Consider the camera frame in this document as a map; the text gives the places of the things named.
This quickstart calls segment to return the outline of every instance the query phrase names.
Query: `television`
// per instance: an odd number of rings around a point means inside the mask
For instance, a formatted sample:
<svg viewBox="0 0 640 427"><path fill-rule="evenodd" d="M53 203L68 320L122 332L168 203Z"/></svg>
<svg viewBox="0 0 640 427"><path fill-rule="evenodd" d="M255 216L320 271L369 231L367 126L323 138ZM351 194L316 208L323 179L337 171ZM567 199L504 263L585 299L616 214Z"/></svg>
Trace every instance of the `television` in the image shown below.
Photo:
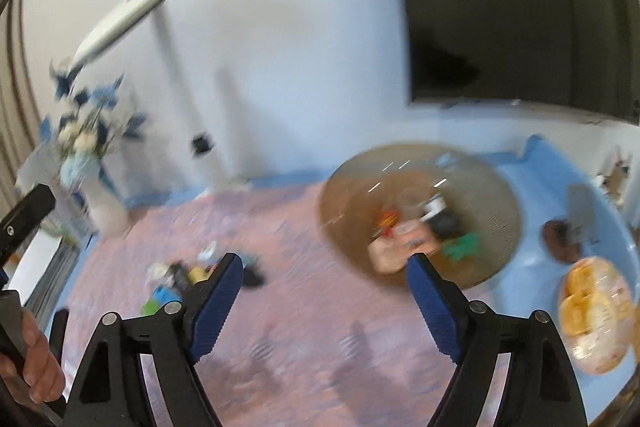
<svg viewBox="0 0 640 427"><path fill-rule="evenodd" d="M508 100L638 124L638 0L404 0L412 102Z"/></svg>

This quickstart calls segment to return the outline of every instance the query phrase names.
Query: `finger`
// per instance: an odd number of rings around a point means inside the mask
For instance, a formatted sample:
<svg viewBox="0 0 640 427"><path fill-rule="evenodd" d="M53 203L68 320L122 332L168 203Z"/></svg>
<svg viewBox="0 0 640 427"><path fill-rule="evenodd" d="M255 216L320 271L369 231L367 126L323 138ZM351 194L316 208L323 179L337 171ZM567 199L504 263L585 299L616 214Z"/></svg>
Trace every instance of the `finger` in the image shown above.
<svg viewBox="0 0 640 427"><path fill-rule="evenodd" d="M0 378L11 378L17 375L15 365L9 357L0 355Z"/></svg>
<svg viewBox="0 0 640 427"><path fill-rule="evenodd" d="M62 396L62 392L65 390L66 381L65 381L65 373L57 368L58 374L56 375L56 380L54 380L53 385L51 386L51 391L44 398L45 402L53 402L54 400L59 399Z"/></svg>
<svg viewBox="0 0 640 427"><path fill-rule="evenodd" d="M46 397L51 393L51 388L53 387L54 382L56 381L56 377L58 376L58 363L56 359L53 358L53 355L49 355L47 357L47 363L45 365L44 371L42 375L38 379L38 381L31 386L31 399L35 403L42 402Z"/></svg>
<svg viewBox="0 0 640 427"><path fill-rule="evenodd" d="M30 387L38 383L38 380L40 380L44 374L50 356L49 343L45 336L40 333L35 346L27 348L24 370L22 371L24 381L28 383Z"/></svg>
<svg viewBox="0 0 640 427"><path fill-rule="evenodd" d="M22 336L28 347L33 347L40 338L40 328L35 317L28 310L22 311Z"/></svg>

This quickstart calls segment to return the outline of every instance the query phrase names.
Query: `white vase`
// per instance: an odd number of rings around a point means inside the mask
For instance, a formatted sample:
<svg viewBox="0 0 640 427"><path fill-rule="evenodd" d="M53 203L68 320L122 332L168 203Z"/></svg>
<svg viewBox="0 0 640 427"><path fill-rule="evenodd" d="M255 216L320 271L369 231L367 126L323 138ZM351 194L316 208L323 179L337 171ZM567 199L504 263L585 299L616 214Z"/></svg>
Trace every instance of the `white vase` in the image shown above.
<svg viewBox="0 0 640 427"><path fill-rule="evenodd" d="M89 217L102 237L120 237L130 227L129 211L104 186L99 176L88 176L80 184L80 191L89 208Z"/></svg>

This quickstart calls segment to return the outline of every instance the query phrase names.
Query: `silver bolt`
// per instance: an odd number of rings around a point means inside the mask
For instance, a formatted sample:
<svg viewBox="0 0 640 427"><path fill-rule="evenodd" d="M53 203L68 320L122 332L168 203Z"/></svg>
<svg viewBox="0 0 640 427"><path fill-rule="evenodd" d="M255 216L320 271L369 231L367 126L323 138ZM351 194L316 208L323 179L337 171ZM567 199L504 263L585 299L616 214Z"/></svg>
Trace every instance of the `silver bolt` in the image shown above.
<svg viewBox="0 0 640 427"><path fill-rule="evenodd" d="M538 322L542 322L543 324L548 323L551 320L551 317L549 317L549 314L547 312L543 312L542 310L534 311L533 316L536 318Z"/></svg>
<svg viewBox="0 0 640 427"><path fill-rule="evenodd" d="M173 315L182 309L182 304L178 301L168 302L164 305L164 313L167 315Z"/></svg>
<svg viewBox="0 0 640 427"><path fill-rule="evenodd" d="M474 313L484 313L487 309L487 305L482 301L469 302L469 309Z"/></svg>
<svg viewBox="0 0 640 427"><path fill-rule="evenodd" d="M118 316L115 313L107 313L103 318L102 318L102 323L105 326L111 326L115 321L118 320Z"/></svg>

